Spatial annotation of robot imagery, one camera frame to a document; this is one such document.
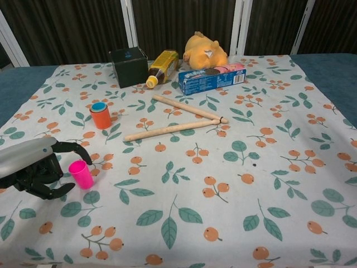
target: robotic hand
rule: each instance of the robotic hand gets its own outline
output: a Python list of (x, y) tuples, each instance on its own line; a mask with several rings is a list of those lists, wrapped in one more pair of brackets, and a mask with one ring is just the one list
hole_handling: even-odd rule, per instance
[(51, 190), (45, 184), (63, 176), (54, 152), (75, 152), (92, 165), (87, 151), (75, 142), (59, 142), (53, 137), (25, 141), (0, 151), (0, 188), (14, 186), (17, 190), (42, 199), (55, 199), (68, 193), (74, 183)]

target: orange cup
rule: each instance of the orange cup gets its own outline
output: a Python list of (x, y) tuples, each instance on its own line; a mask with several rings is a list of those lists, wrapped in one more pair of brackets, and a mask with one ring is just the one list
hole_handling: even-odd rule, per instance
[(110, 120), (109, 109), (106, 104), (105, 104), (105, 108), (100, 112), (96, 112), (96, 110), (92, 109), (92, 107), (89, 109), (89, 111), (93, 118), (94, 124), (98, 129), (104, 130), (112, 125), (112, 121)]

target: black box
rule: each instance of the black box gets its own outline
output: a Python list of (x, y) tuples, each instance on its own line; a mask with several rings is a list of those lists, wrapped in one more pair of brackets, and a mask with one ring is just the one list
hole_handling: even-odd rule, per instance
[(111, 51), (110, 57), (120, 88), (146, 82), (149, 76), (147, 57), (139, 47)]

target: wooden dowel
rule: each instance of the wooden dowel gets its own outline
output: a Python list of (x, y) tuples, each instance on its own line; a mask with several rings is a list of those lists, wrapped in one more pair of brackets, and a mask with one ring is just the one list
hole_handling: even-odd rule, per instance
[(149, 130), (140, 133), (130, 134), (124, 138), (125, 141), (135, 141), (140, 138), (149, 138), (153, 136), (158, 136), (162, 134), (167, 134), (171, 132), (181, 131), (181, 130), (190, 130), (192, 128), (206, 127), (209, 125), (218, 125), (219, 119), (209, 120), (209, 121), (198, 121), (193, 123), (175, 125), (170, 127), (162, 127), (156, 130)]
[[(185, 111), (188, 111), (188, 112), (191, 112), (191, 113), (194, 113), (194, 114), (198, 114), (198, 115), (203, 116), (203, 117), (208, 118), (208, 119), (218, 119), (218, 120), (221, 119), (221, 117), (217, 116), (216, 114), (197, 109), (197, 108), (195, 108), (193, 106), (189, 106), (189, 105), (183, 104), (181, 102), (177, 102), (175, 100), (165, 98), (165, 97), (160, 96), (160, 95), (154, 95), (154, 96), (152, 96), (152, 98), (157, 100), (157, 101), (159, 101), (159, 102), (163, 102), (163, 103), (169, 104), (171, 106), (174, 106), (174, 107), (177, 107), (177, 108), (181, 108), (182, 110), (185, 110)], [(228, 120), (226, 118), (222, 118), (220, 121), (223, 124), (228, 124)]]

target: stuffed animal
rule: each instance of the stuffed animal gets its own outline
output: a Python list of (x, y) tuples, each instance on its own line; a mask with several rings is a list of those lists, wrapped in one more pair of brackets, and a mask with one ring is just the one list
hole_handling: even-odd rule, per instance
[(186, 44), (184, 61), (194, 70), (213, 68), (228, 63), (227, 54), (219, 46), (201, 32), (195, 32)]

